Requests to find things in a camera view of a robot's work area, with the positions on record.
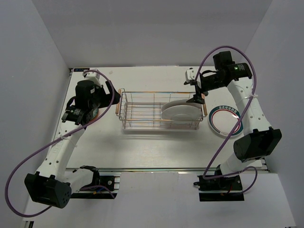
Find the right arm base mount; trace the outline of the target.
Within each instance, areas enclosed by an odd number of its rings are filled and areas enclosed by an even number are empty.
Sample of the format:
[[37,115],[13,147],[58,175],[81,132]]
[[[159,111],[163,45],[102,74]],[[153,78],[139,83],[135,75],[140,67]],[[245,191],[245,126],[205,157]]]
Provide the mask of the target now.
[[209,180],[204,179],[202,175],[198,176],[198,181],[194,182],[193,186],[199,190],[200,202],[244,201],[240,176],[214,178],[220,174],[221,171],[216,169],[214,175],[206,175],[211,177]]

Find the orange plate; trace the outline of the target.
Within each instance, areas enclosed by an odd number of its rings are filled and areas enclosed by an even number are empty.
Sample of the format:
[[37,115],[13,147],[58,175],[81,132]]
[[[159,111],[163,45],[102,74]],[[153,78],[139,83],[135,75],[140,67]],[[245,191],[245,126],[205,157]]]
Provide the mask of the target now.
[[94,112],[94,117],[91,121],[95,120],[99,116],[99,109]]

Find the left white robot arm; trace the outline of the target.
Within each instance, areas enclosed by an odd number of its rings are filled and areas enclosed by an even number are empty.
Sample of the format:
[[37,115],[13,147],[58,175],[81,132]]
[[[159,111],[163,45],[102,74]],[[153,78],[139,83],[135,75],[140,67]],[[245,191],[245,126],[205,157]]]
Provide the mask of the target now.
[[58,137],[49,146],[50,150],[36,172],[25,177],[25,186],[34,202],[62,209],[74,192],[99,187],[100,174],[94,166],[83,165],[69,175],[65,172],[80,137],[87,126],[99,118],[99,109],[109,110],[120,101],[120,94],[111,81],[107,80],[105,84],[108,93],[98,79],[77,83],[76,95],[68,101],[62,116]]

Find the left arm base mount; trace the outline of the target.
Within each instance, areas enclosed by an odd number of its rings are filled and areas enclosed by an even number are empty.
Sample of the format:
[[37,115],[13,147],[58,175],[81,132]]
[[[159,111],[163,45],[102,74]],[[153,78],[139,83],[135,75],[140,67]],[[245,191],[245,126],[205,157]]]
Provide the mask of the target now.
[[80,170],[88,170],[93,176],[89,184],[71,195],[72,199],[114,199],[119,190],[120,174],[117,172],[100,172],[94,166],[81,166]]

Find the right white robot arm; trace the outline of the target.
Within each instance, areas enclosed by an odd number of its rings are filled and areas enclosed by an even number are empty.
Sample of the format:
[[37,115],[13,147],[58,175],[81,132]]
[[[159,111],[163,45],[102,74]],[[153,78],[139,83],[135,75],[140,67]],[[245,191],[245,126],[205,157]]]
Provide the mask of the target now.
[[252,62],[239,49],[223,46],[223,52],[210,51],[213,56],[214,70],[207,70],[208,76],[201,71],[196,73],[188,69],[185,84],[195,87],[195,95],[190,103],[203,104],[209,91],[225,87],[232,95],[239,120],[233,126],[236,129],[243,124],[243,137],[233,144],[232,155],[217,167],[213,176],[219,189],[226,189],[232,183],[232,176],[249,169],[252,162],[269,156],[282,138],[280,129],[274,129],[267,120],[256,95],[257,75]]

